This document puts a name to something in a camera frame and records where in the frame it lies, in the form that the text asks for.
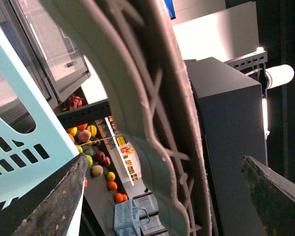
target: light blue plastic basket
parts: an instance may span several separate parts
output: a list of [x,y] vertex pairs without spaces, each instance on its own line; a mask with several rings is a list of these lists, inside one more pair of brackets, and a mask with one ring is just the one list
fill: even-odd
[[[0,28],[0,72],[36,123],[21,134],[0,118],[0,208],[17,199],[79,154]],[[78,234],[82,201],[69,228]]]
[[[145,211],[146,220],[140,221],[139,210]],[[132,198],[115,206],[114,229],[118,236],[140,236],[140,227],[149,222],[147,210],[143,207],[137,207]]]

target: light fixture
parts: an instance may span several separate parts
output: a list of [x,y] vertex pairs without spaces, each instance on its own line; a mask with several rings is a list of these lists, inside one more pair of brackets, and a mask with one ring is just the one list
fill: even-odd
[[266,89],[287,84],[294,77],[294,70],[289,65],[280,65],[265,70]]
[[262,52],[264,52],[264,51],[265,51],[265,50],[264,50],[263,47],[258,47],[257,50],[256,50],[257,53],[262,53]]
[[264,129],[265,129],[265,139],[267,139],[268,135],[270,134],[270,131],[268,131],[268,126],[267,126],[267,104],[266,104],[266,99],[262,99],[262,112],[263,112],[263,117],[264,117]]

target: wall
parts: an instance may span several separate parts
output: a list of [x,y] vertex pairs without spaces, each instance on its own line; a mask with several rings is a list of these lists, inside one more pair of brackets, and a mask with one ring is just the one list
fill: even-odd
[[85,98],[89,104],[107,99],[107,94],[100,81],[96,71],[91,65],[89,59],[85,57],[91,76],[81,85]]
[[183,59],[227,61],[259,46],[256,3],[248,2],[174,25]]
[[226,9],[224,0],[173,0],[173,5],[173,26]]

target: crate handle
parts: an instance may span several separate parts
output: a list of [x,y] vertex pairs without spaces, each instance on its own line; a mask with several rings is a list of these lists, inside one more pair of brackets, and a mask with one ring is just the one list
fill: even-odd
[[139,227],[142,227],[144,225],[147,225],[150,222],[150,218],[149,218],[148,212],[147,212],[147,210],[144,207],[137,207],[137,206],[135,206],[135,207],[133,207],[133,210],[134,211],[144,210],[146,212],[147,219],[146,220],[140,220],[140,221],[137,222],[137,224],[138,224]]

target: red apple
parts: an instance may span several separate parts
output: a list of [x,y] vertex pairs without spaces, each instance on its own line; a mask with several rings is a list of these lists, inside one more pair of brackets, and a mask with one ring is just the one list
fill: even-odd
[[102,163],[106,159],[105,153],[103,153],[102,151],[99,151],[94,154],[93,159],[94,161],[97,161],[98,163]]
[[98,147],[100,145],[100,141],[97,141],[94,145]]
[[109,157],[106,156],[105,161],[103,161],[102,163],[100,163],[100,165],[102,167],[109,167],[110,166],[110,159],[109,159]]

